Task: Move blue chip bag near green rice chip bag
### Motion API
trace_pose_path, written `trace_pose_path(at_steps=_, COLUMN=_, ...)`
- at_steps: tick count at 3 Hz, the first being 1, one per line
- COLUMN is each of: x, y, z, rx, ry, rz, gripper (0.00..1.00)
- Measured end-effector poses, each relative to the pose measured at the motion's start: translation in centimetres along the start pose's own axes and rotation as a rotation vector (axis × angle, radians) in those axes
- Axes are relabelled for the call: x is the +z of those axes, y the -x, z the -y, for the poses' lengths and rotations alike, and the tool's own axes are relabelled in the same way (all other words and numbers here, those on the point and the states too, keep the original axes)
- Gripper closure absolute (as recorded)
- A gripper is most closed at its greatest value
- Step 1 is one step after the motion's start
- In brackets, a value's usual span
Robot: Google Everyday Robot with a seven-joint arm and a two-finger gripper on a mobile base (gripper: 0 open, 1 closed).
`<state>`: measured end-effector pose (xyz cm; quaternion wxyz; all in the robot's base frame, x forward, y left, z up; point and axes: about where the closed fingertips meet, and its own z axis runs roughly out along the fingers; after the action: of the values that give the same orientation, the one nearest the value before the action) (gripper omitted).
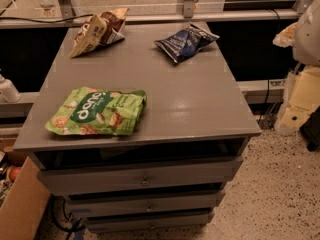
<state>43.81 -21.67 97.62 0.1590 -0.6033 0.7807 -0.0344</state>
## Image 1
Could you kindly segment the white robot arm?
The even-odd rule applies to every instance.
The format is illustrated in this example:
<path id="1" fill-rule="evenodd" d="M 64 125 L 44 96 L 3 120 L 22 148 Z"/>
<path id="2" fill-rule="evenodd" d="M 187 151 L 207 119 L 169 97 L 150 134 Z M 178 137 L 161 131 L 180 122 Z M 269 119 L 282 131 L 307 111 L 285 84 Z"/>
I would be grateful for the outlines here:
<path id="1" fill-rule="evenodd" d="M 298 62 L 285 79 L 275 128 L 283 135 L 300 130 L 308 141 L 307 149 L 314 151 L 319 147 L 320 0 L 313 0 L 297 22 L 275 36 L 273 44 L 291 46 Z"/>

